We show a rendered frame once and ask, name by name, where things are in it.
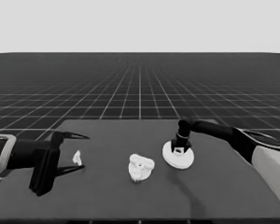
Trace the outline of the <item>large thick white disc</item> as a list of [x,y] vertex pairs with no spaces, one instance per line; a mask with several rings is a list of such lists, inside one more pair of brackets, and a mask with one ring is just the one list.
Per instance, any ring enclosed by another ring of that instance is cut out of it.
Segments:
[[176,147],[176,154],[173,154],[172,151],[171,141],[166,142],[162,147],[162,156],[169,165],[181,170],[190,168],[195,159],[193,150],[187,154],[184,148]]

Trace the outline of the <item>small white T-shaped piece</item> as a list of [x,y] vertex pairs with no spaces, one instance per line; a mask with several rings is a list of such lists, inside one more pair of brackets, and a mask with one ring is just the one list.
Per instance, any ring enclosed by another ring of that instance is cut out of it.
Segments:
[[81,155],[81,153],[80,153],[80,151],[78,150],[78,151],[75,153],[74,157],[73,157],[73,163],[76,163],[78,166],[81,166],[81,165],[82,165],[82,160],[81,160],[81,158],[80,158],[80,155]]

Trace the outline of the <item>white round carrier with pins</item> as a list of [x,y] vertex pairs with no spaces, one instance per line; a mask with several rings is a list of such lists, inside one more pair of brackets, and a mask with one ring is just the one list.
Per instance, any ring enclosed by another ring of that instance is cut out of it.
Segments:
[[[146,157],[140,156],[140,158],[141,158],[141,162],[142,162],[142,163],[145,163],[145,158],[146,158]],[[129,165],[128,165],[128,171],[129,171],[129,173],[130,173],[130,171],[133,171],[133,170],[137,170],[136,164],[133,164],[133,163],[130,163],[130,162],[129,162]],[[141,180],[141,181],[143,181],[143,180],[146,180],[147,178],[149,178],[149,176],[150,176],[151,173],[152,173],[152,170],[146,169],[146,170],[144,170],[144,171],[141,172],[141,173],[142,173],[142,180]]]

